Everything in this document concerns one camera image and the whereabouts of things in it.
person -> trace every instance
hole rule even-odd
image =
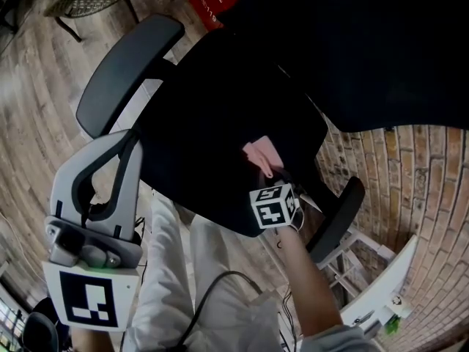
[[[125,333],[124,352],[171,351],[191,324],[194,305],[179,225],[172,201],[154,192],[147,272],[132,324]],[[220,226],[197,215],[190,231],[197,309],[214,279],[229,270],[229,261]],[[298,233],[282,227],[278,234],[304,338],[300,351],[377,351],[360,328],[343,325],[329,285]],[[73,329],[72,339],[74,351],[114,350],[107,333]],[[184,346],[194,352],[283,351],[276,304],[269,293],[248,301],[236,278],[225,276],[210,292]]]

black chair backrest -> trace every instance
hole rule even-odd
[[[468,0],[239,0],[221,21],[342,131],[469,128]]]

pink object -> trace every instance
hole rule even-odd
[[[265,177],[273,177],[272,168],[284,168],[284,162],[267,136],[249,142],[243,147],[243,151],[248,155],[248,160],[261,169]]]

white pants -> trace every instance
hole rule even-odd
[[[148,266],[124,352],[174,347],[194,316],[179,225],[173,203],[155,193]],[[214,278],[229,270],[220,226],[196,216],[191,225],[191,254],[197,308]],[[195,352],[282,351],[275,302],[261,295],[250,304],[236,279],[225,276],[209,295],[184,344]]]

